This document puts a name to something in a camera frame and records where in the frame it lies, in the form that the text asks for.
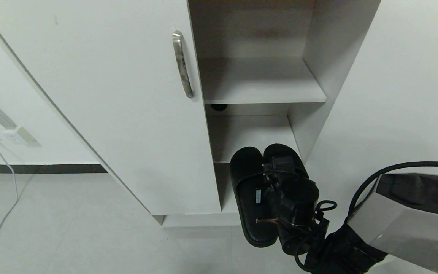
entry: cabinet door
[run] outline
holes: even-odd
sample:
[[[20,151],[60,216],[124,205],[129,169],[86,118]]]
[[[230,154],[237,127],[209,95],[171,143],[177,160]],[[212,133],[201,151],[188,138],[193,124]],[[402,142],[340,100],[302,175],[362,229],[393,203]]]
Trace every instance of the cabinet door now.
[[[0,33],[152,214],[220,211],[186,0],[0,2]]]

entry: shelf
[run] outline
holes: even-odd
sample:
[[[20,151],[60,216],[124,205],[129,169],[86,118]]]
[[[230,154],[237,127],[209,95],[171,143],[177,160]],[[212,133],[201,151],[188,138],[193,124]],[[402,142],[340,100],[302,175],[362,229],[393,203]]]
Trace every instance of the shelf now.
[[[298,57],[199,59],[205,104],[325,102],[326,97]]]
[[[252,146],[260,151],[275,143],[298,153],[287,116],[208,116],[209,139],[214,163],[229,163],[239,149]]]

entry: white cable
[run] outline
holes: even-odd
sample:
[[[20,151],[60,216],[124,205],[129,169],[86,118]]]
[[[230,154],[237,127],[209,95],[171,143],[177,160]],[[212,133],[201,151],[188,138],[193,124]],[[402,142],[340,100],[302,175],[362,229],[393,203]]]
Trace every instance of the white cable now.
[[[0,230],[1,227],[3,226],[3,223],[5,222],[6,218],[8,217],[8,215],[11,213],[11,210],[13,210],[13,208],[16,206],[16,204],[19,201],[19,196],[18,196],[18,186],[16,184],[16,174],[14,173],[13,168],[11,167],[10,164],[8,164],[8,162],[6,161],[5,157],[3,156],[3,154],[0,151],[0,156],[3,159],[3,161],[5,161],[6,166],[11,170],[11,173],[13,174],[13,181],[14,181],[14,189],[16,189],[16,202],[14,202],[14,205],[11,207],[11,209],[8,211],[8,213],[5,215],[5,217],[3,218],[3,220],[1,221],[0,224]]]

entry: metal door handle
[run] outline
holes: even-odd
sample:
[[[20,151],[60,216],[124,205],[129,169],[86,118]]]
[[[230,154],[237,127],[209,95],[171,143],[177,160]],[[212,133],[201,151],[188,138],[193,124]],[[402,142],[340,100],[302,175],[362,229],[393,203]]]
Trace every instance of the metal door handle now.
[[[184,47],[182,47],[183,39],[184,36],[180,31],[175,31],[173,33],[173,49],[175,50],[175,58],[177,59],[177,66],[179,67],[180,79],[182,80],[182,85],[184,86],[184,91],[186,92],[187,97],[193,98],[194,93],[192,92],[192,87],[190,86],[186,59],[184,57]]]

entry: tile floor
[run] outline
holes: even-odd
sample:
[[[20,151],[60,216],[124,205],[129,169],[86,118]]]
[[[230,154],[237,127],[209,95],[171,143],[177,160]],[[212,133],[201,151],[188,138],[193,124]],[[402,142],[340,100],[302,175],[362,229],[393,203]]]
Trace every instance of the tile floor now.
[[[278,242],[251,247],[240,227],[163,229],[107,174],[17,175],[0,231],[0,274],[303,273]],[[0,174],[0,221],[14,203]],[[424,272],[394,260],[370,274]]]

